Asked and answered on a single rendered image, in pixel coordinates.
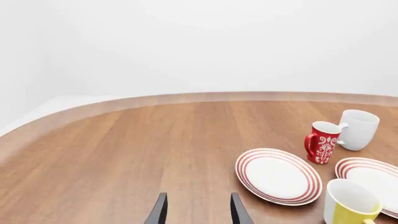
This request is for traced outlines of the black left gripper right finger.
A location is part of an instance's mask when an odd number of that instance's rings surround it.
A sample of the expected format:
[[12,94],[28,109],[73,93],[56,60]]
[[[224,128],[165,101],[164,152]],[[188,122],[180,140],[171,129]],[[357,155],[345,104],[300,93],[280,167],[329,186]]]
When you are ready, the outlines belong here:
[[246,211],[239,194],[232,193],[230,197],[231,219],[233,224],[254,224]]

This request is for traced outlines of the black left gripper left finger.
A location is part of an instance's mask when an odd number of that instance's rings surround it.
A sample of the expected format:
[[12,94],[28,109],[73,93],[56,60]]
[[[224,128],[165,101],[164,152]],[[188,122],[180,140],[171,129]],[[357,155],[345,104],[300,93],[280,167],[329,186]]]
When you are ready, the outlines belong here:
[[159,197],[144,224],[165,224],[167,219],[167,210],[167,194],[162,192],[159,194]]

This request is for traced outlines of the white plate with red rings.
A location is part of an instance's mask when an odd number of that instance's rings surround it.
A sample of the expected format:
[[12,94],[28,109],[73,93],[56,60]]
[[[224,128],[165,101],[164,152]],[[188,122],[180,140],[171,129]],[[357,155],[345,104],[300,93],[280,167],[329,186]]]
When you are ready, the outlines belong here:
[[368,188],[382,201],[382,213],[398,219],[398,167],[378,160],[349,157],[336,163],[335,175]]
[[300,206],[316,201],[323,190],[318,172],[289,152],[271,148],[251,149],[235,163],[245,188],[265,201]]

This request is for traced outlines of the yellow and white mug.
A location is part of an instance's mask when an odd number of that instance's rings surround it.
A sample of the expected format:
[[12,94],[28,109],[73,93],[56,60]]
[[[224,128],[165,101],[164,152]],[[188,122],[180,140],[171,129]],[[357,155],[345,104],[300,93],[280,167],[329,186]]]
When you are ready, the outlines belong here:
[[323,219],[326,224],[375,224],[382,202],[366,187],[346,179],[329,181]]

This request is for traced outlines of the red mug with white pattern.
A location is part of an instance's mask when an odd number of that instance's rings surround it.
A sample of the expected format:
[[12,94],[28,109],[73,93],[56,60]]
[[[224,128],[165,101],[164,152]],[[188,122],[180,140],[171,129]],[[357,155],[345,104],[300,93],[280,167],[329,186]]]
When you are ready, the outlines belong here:
[[312,123],[312,132],[304,139],[308,159],[315,164],[327,164],[333,153],[341,128],[326,121]]

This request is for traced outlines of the plain white mug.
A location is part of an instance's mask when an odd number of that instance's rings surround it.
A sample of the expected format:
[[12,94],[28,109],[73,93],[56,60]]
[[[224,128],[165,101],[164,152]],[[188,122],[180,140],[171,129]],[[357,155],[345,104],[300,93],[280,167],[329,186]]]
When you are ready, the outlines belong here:
[[349,151],[364,149],[373,139],[380,119],[376,115],[361,110],[344,110],[338,127],[340,145]]

